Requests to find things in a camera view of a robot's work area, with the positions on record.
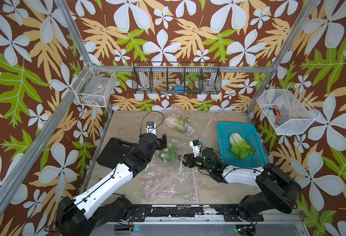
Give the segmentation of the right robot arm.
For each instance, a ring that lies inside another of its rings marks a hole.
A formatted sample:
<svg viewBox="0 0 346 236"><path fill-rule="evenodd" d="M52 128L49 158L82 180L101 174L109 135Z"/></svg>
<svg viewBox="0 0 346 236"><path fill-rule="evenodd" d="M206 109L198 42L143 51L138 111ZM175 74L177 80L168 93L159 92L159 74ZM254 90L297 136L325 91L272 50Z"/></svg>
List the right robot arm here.
<svg viewBox="0 0 346 236"><path fill-rule="evenodd" d="M270 209L290 214L297 208L302 188L276 165L235 167L222 163L213 148L195 146L193 151L179 158L185 167L207 171L210 178L218 183L240 183L260 189L260 193L243 197L234 214L238 219L249 221Z"/></svg>

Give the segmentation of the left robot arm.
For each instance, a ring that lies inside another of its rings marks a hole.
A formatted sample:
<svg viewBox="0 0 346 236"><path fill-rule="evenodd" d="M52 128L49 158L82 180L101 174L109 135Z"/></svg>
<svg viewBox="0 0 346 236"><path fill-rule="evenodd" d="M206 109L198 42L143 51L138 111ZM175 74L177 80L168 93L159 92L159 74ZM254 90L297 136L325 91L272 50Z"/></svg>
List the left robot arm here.
<svg viewBox="0 0 346 236"><path fill-rule="evenodd" d="M158 138L153 133L139 136L139 143L133 145L125 155L119 155L118 164L101 181L86 192L60 201L55 226L63 236L88 236L91 232L112 220L117 220L133 205L125 197L115 203L103 205L121 186L131 181L144 170L156 150L167 148L167 136Z"/></svg>

